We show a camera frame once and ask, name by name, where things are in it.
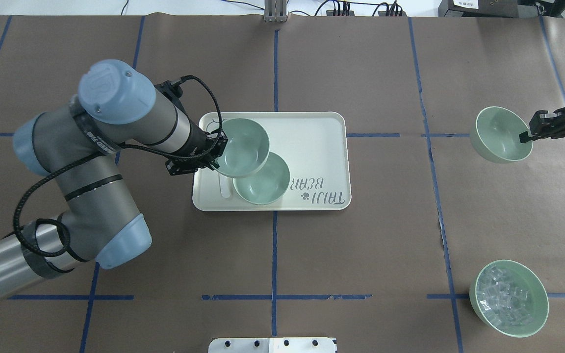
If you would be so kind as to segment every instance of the bowl of ice cubes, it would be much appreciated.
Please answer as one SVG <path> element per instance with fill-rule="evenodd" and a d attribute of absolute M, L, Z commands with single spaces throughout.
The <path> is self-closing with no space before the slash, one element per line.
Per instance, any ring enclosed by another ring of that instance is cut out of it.
<path fill-rule="evenodd" d="M 533 271 L 511 260 L 485 266 L 470 286 L 470 303 L 488 326 L 511 337 L 529 337 L 549 317 L 549 299 Z"/>

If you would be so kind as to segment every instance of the light green bowl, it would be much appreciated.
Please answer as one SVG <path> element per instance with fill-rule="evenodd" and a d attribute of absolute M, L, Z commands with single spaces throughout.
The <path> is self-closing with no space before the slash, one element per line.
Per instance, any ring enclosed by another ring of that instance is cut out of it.
<path fill-rule="evenodd" d="M 269 136 L 265 129 L 250 119 L 230 119 L 222 128 L 228 136 L 224 154 L 217 159 L 217 171 L 229 178 L 245 178 L 255 174 L 267 161 Z"/>
<path fill-rule="evenodd" d="M 280 199 L 289 187 L 289 167 L 278 154 L 269 152 L 265 165 L 254 175 L 233 179 L 237 194 L 249 203 L 267 205 Z"/>
<path fill-rule="evenodd" d="M 521 161 L 531 154 L 533 141 L 520 143 L 520 134 L 529 128 L 511 110 L 487 107 L 481 110 L 470 131 L 477 153 L 494 163 Z"/>
<path fill-rule="evenodd" d="M 489 303 L 490 298 L 480 293 L 480 290 L 482 290 L 480 286 L 482 286 L 482 274 L 486 269 L 491 268 L 492 266 L 496 266 L 496 268 L 501 270 L 509 271 L 516 286 L 519 286 L 529 292 L 525 310 L 529 313 L 529 315 L 531 315 L 532 321 L 530 323 L 523 326 L 503 326 L 502 324 L 498 324 L 497 327 L 494 326 L 487 317 L 485 317 L 485 305 Z M 535 273 L 529 270 L 529 268 L 511 260 L 494 261 L 485 266 L 479 272 L 477 278 L 470 286 L 470 303 L 478 317 L 483 320 L 485 324 L 510 337 L 523 338 L 536 334 L 540 331 L 540 329 L 542 329 L 549 317 L 549 299 L 542 282 Z"/>

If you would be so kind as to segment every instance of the empty bowl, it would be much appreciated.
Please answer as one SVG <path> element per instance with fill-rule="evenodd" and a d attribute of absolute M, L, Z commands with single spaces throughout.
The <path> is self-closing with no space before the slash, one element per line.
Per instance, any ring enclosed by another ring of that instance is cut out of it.
<path fill-rule="evenodd" d="M 494 163 L 521 161 L 531 154 L 533 141 L 520 143 L 520 134 L 529 128 L 511 110 L 487 107 L 477 116 L 470 142 L 477 153 Z"/>
<path fill-rule="evenodd" d="M 488 326 L 511 337 L 529 337 L 549 317 L 549 299 L 529 268 L 511 260 L 485 266 L 470 286 L 470 303 Z"/>
<path fill-rule="evenodd" d="M 265 129 L 250 119 L 230 119 L 222 125 L 228 143 L 217 159 L 216 170 L 229 178 L 245 178 L 260 170 L 269 154 L 269 136 Z"/>
<path fill-rule="evenodd" d="M 289 181 L 287 163 L 278 154 L 269 152 L 267 162 L 256 174 L 232 182 L 237 194 L 249 203 L 267 205 L 283 196 Z"/>

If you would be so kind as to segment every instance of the blue joint cap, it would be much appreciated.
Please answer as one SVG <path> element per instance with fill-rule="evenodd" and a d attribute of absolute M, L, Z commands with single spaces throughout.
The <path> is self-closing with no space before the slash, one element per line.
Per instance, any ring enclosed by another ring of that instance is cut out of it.
<path fill-rule="evenodd" d="M 113 125 L 133 123 L 154 106 L 156 89 L 150 79 L 115 59 L 95 63 L 82 76 L 78 99 L 90 116 Z"/>
<path fill-rule="evenodd" d="M 42 113 L 38 114 L 34 119 L 31 119 L 16 130 L 12 138 L 12 145 L 16 158 L 22 161 L 27 169 L 42 177 L 46 177 L 49 175 L 49 172 L 43 168 L 38 158 L 36 158 L 36 152 L 34 152 L 34 125 L 36 125 L 36 121 L 41 115 Z"/>
<path fill-rule="evenodd" d="M 148 224 L 143 214 L 139 214 L 103 247 L 95 260 L 101 268 L 108 270 L 143 254 L 151 245 Z"/>

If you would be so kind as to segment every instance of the tray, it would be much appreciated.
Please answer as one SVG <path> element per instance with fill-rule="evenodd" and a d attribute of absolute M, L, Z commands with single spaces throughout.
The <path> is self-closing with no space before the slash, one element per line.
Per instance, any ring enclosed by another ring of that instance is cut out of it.
<path fill-rule="evenodd" d="M 222 197 L 219 174 L 202 169 L 193 179 L 193 205 L 202 211 L 343 210 L 350 204 L 346 125 L 336 112 L 224 112 L 224 120 L 246 118 L 269 135 L 270 151 L 289 166 L 287 192 L 269 205 L 253 205 L 237 194 Z M 202 130 L 217 128 L 217 113 L 204 114 Z"/>

